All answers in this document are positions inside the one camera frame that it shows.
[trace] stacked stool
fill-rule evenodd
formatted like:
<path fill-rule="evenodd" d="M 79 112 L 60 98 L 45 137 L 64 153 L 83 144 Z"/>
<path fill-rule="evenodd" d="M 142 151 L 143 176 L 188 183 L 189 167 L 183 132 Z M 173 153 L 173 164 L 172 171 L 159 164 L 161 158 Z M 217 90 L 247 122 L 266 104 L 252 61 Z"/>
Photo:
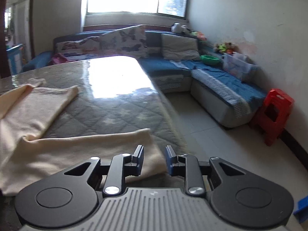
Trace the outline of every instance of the stacked stool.
<path fill-rule="evenodd" d="M 265 132 L 265 144 L 271 146 L 283 131 L 294 100 L 280 89 L 271 89 L 250 126 L 259 125 Z"/>

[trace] baseboard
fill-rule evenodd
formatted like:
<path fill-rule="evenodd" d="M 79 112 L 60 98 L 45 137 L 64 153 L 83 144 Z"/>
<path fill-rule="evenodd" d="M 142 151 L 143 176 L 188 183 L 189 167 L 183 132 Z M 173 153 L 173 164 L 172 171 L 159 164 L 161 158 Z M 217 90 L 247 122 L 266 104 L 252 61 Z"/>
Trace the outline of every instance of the baseboard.
<path fill-rule="evenodd" d="M 308 170 L 308 153 L 298 143 L 298 141 L 295 140 L 295 138 L 285 129 L 282 131 L 280 139 L 288 146 L 297 159 L 299 159 L 303 166 Z"/>

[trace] blue object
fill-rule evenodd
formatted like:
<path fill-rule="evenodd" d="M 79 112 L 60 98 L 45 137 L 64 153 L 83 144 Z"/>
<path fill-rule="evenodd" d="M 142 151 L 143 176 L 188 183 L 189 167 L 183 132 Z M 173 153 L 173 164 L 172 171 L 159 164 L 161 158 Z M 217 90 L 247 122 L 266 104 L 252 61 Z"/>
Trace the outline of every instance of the blue object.
<path fill-rule="evenodd" d="M 299 223 L 302 223 L 308 219 L 308 196 L 301 199 L 297 205 L 298 209 L 294 211 L 293 215 L 296 217 Z"/>
<path fill-rule="evenodd" d="M 236 94 L 241 96 L 245 101 L 248 102 L 252 111 L 262 106 L 263 101 L 266 97 L 266 92 L 254 84 L 248 84 L 241 82 L 239 79 L 230 75 L 229 73 L 214 67 L 207 66 L 202 62 L 195 62 L 197 69 L 206 71 L 209 75 L 213 76 Z"/>
<path fill-rule="evenodd" d="M 53 56 L 52 51 L 45 51 L 40 53 L 38 56 L 36 56 L 26 65 L 23 66 L 22 72 L 46 67 L 49 61 L 51 60 L 52 56 Z"/>
<path fill-rule="evenodd" d="M 11 75 L 17 75 L 22 70 L 23 54 L 21 52 L 23 44 L 7 49 Z"/>
<path fill-rule="evenodd" d="M 191 71 L 189 69 L 193 69 L 194 66 L 193 61 L 181 61 L 189 69 L 179 69 L 169 60 L 165 60 L 163 57 L 140 58 L 138 59 L 138 62 L 142 67 L 142 69 L 150 77 L 179 75 L 179 74 L 182 74 L 185 77 L 191 76 Z"/>

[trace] gray pillow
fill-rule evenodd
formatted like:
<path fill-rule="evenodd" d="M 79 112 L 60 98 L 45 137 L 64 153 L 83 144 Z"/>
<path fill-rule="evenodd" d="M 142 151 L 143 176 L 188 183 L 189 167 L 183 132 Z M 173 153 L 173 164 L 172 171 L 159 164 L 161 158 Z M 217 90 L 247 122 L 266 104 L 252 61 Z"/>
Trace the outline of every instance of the gray pillow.
<path fill-rule="evenodd" d="M 167 60 L 200 60 L 197 39 L 161 34 L 162 55 Z"/>

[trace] green bowl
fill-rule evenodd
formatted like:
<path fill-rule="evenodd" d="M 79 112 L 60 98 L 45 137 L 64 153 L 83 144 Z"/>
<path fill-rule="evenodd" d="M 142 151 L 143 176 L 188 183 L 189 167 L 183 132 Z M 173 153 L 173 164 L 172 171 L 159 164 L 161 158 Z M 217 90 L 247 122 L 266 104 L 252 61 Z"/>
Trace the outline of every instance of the green bowl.
<path fill-rule="evenodd" d="M 206 65 L 215 66 L 220 63 L 220 59 L 211 55 L 201 55 L 201 61 Z"/>

